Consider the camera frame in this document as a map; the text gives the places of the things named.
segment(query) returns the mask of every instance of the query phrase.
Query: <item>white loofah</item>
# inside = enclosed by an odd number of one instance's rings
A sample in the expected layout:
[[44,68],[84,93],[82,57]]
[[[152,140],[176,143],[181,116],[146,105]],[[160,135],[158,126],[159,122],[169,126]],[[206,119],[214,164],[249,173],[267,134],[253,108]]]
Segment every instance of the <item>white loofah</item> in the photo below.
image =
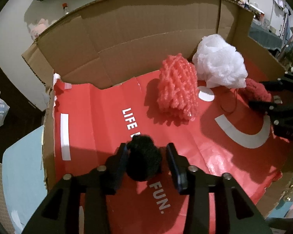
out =
[[247,71],[242,55],[220,35],[203,37],[192,58],[198,80],[206,81],[208,88],[226,86],[245,88]]

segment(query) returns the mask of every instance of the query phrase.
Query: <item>coral mesh sponge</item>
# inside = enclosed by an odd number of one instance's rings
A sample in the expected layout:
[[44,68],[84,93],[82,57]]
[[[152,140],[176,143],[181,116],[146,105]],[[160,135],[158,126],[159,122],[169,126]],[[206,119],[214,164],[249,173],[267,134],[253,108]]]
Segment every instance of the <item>coral mesh sponge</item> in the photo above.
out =
[[199,114],[197,72],[182,54],[169,55],[160,69],[157,103],[162,112],[193,121]]

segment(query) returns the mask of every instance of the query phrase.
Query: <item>red yarn ball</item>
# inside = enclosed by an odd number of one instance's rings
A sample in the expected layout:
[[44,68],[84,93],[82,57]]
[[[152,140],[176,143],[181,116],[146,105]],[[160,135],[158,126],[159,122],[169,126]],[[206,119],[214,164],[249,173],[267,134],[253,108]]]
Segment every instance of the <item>red yarn ball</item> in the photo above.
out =
[[265,86],[255,82],[253,79],[246,78],[246,87],[240,89],[240,93],[248,101],[266,101],[271,102],[271,94],[267,92]]
[[160,69],[157,103],[162,112],[194,120],[199,114],[197,71],[182,54],[169,55]]

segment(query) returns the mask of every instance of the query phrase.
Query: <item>black pom-pom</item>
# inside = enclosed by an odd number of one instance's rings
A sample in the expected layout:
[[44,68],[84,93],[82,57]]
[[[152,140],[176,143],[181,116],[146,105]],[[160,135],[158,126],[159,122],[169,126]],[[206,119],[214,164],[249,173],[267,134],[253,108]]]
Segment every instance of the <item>black pom-pom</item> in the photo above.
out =
[[127,174],[136,181],[146,181],[154,177],[160,170],[162,155],[154,145],[151,137],[135,135],[127,144],[130,150]]

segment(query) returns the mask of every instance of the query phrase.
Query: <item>screw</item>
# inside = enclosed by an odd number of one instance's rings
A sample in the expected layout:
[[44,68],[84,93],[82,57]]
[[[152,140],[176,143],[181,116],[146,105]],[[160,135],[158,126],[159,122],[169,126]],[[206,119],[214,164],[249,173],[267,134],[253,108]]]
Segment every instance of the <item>screw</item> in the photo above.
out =
[[232,179],[232,175],[230,173],[224,173],[222,176],[227,180]]
[[100,166],[97,167],[97,170],[99,172],[105,172],[106,171],[106,166],[105,165],[100,165]]
[[199,168],[197,168],[195,165],[190,165],[190,166],[188,167],[188,170],[189,170],[190,172],[195,173],[196,171],[199,170]]
[[63,176],[64,180],[70,180],[71,179],[71,174],[67,173]]

